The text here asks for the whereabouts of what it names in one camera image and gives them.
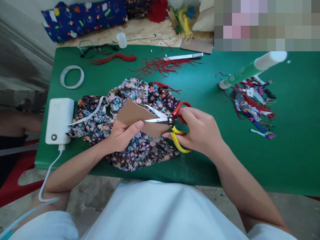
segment scissors blade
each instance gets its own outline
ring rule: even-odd
[[[155,119],[149,119],[149,120],[144,120],[145,122],[154,122],[154,123],[168,123],[168,118],[155,118]]]
[[[150,108],[159,118],[167,118],[167,115],[165,115],[162,112],[159,112],[157,109],[154,109],[153,107],[150,107],[149,105],[146,105],[148,108]]]

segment green table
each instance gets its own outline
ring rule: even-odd
[[[84,95],[107,95],[122,83],[125,78],[135,77],[128,68],[136,70],[142,66],[141,59],[154,56],[190,54],[190,51],[167,47],[129,45],[119,53],[137,55],[136,62],[120,59],[101,66],[88,65],[88,59],[80,58],[75,47],[56,50],[55,61],[48,93],[48,100],[36,167],[48,169],[58,156],[57,145],[45,143],[48,104],[51,98],[68,97],[75,104]],[[162,82],[174,89],[181,89],[181,95],[173,95],[188,101],[193,107],[212,114],[220,128],[225,142],[234,154],[267,191],[320,196],[320,157],[318,151],[319,128],[319,59],[316,52],[289,52],[288,60],[260,75],[262,80],[274,79],[269,89],[276,94],[277,103],[272,110],[277,113],[273,125],[276,138],[268,140],[249,130],[255,126],[248,120],[240,120],[231,102],[216,86],[221,76],[219,71],[233,73],[265,52],[213,52],[200,61],[204,64],[183,65],[178,74],[170,73],[162,77],[155,72],[143,77],[146,82]],[[84,70],[85,79],[77,89],[67,89],[60,84],[60,74],[69,65],[77,65]],[[66,76],[66,84],[74,85],[80,77],[78,70],[71,70]],[[82,139],[72,139],[53,168],[57,168],[76,154],[89,148]],[[179,182],[192,185],[220,186],[214,164],[202,154],[192,151],[179,158],[155,164],[134,172],[121,171],[107,161],[100,161],[91,171],[94,175],[122,178],[155,179],[163,182]]]

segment person's left hand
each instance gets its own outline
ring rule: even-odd
[[[101,143],[106,142],[105,146],[112,152],[121,152],[128,146],[130,140],[142,127],[143,121],[138,121],[129,127],[128,125],[115,120],[110,136]]]

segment hand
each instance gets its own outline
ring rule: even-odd
[[[123,151],[128,146],[130,140],[141,130],[142,127],[142,121],[138,121],[129,127],[128,125],[115,120],[110,136],[101,142],[103,143],[103,147],[106,147],[111,151],[107,154]]]
[[[184,136],[176,134],[181,145],[208,155],[209,151],[218,150],[224,143],[213,116],[191,107],[181,108],[179,114],[189,127],[188,134]],[[172,139],[170,132],[162,136]]]

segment yellow scissors handle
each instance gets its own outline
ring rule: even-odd
[[[182,153],[189,153],[191,152],[192,150],[191,149],[183,149],[181,146],[180,146],[180,143],[178,142],[178,139],[176,137],[176,134],[178,135],[186,135],[187,133],[185,132],[181,132],[179,131],[178,129],[176,129],[175,126],[173,126],[172,128],[172,133],[170,133],[171,137],[172,137],[172,140],[174,142],[174,145],[176,145],[177,149],[182,152]]]

